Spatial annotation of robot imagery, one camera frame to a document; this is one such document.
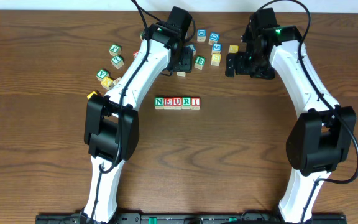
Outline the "red I block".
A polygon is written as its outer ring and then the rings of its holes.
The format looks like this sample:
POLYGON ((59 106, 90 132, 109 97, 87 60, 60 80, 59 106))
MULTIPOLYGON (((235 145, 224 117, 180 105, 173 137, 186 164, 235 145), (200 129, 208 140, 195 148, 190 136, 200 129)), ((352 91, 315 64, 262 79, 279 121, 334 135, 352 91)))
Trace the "red I block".
POLYGON ((200 108, 201 108, 201 98, 192 97, 191 98, 191 109, 192 110, 199 110, 200 108))

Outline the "blue P block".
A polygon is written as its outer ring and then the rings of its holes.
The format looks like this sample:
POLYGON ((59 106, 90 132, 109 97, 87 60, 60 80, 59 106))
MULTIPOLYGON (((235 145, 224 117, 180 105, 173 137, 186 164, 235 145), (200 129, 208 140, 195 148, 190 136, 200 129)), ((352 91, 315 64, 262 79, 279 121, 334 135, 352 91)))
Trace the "blue P block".
POLYGON ((180 77, 185 77, 186 73, 185 72, 177 72, 177 75, 180 77))

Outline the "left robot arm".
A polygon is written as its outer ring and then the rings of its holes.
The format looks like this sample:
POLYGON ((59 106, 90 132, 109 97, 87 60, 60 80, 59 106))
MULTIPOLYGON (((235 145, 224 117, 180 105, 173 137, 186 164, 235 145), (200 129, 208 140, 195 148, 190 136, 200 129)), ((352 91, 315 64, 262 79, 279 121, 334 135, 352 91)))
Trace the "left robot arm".
POLYGON ((80 223, 109 223, 116 216, 122 168, 139 142, 140 105, 162 71, 173 70, 191 55, 184 43, 192 22, 188 11, 173 7, 166 21, 145 26, 139 53, 121 80, 105 95, 88 100, 84 142, 92 181, 80 223))

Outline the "red U block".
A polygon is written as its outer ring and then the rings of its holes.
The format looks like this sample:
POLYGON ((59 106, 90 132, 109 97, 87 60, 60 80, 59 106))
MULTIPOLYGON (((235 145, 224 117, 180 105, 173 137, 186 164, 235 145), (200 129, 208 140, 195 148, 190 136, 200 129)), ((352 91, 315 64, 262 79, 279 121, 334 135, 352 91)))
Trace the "red U block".
POLYGON ((172 98, 173 101, 173 109, 175 110, 181 110, 182 109, 182 97, 174 97, 172 98))

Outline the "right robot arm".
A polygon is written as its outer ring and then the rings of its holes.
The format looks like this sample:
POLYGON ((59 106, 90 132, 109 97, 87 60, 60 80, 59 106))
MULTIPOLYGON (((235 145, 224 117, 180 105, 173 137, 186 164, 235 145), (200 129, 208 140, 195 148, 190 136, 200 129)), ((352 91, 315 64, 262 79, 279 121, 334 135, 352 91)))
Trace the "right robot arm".
POLYGON ((242 35, 246 50, 226 57, 227 77, 280 77, 297 116, 285 143, 291 174, 278 212, 242 217, 242 223, 346 222, 344 215, 315 215, 312 208, 322 185, 358 145, 356 113, 328 92, 309 60, 305 37, 295 26, 279 25, 274 10, 264 5, 250 16, 242 35))

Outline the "green N block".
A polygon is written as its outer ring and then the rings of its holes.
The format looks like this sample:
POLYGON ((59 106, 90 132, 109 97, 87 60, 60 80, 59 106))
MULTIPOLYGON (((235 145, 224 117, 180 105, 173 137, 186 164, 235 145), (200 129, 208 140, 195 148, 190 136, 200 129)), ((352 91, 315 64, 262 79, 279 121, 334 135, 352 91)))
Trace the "green N block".
POLYGON ((155 109, 164 109, 164 97, 155 97, 154 99, 155 109))

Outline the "green R block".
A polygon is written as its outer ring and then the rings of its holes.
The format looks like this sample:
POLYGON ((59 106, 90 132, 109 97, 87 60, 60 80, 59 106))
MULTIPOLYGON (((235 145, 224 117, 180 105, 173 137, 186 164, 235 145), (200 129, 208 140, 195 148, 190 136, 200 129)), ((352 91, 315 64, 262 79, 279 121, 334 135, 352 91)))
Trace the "green R block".
POLYGON ((191 109, 191 97, 183 97, 181 108, 183 110, 190 110, 191 109))

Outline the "red E block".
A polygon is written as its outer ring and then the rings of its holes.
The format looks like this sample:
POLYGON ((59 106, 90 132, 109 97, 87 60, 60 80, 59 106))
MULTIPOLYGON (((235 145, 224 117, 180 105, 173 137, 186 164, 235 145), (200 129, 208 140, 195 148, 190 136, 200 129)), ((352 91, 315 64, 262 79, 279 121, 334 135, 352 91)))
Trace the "red E block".
POLYGON ((173 98, 166 97, 163 99, 163 107, 165 110, 173 109, 173 98))

